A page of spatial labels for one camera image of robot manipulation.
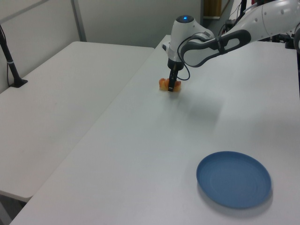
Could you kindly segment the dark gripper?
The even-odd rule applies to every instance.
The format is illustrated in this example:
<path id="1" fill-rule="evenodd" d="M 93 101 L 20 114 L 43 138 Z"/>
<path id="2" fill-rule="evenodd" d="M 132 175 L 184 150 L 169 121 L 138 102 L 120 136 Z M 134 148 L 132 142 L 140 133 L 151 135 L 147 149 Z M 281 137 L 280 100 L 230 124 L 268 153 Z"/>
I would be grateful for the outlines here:
<path id="1" fill-rule="evenodd" d="M 181 61 L 173 61 L 168 59 L 167 66 L 171 69 L 169 75 L 169 84 L 168 84 L 168 91 L 173 92 L 175 87 L 175 82 L 178 77 L 178 71 L 184 68 L 184 63 Z"/>

